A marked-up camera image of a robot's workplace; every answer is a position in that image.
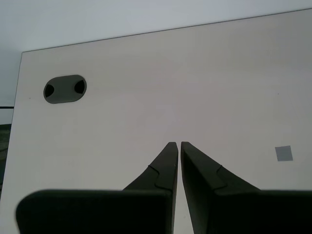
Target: white tabletop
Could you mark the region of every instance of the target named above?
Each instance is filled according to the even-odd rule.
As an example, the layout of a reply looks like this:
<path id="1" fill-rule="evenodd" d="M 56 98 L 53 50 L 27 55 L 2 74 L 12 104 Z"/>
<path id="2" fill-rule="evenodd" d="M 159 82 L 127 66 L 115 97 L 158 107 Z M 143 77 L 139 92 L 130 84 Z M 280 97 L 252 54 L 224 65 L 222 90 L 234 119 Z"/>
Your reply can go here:
<path id="1" fill-rule="evenodd" d="M 123 189 L 189 141 L 260 189 L 312 189 L 312 10 L 23 53 L 0 232 L 48 188 Z M 73 103 L 46 83 L 86 79 Z M 275 147 L 290 145 L 293 161 Z M 192 233 L 179 171 L 175 233 Z"/>

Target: gray square marker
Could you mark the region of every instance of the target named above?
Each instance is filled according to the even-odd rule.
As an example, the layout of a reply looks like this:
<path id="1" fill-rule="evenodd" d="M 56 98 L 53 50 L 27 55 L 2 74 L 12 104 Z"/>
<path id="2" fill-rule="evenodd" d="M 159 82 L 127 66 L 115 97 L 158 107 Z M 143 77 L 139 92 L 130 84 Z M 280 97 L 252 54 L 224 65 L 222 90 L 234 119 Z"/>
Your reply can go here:
<path id="1" fill-rule="evenodd" d="M 277 161 L 293 161 L 291 146 L 275 147 Z"/>

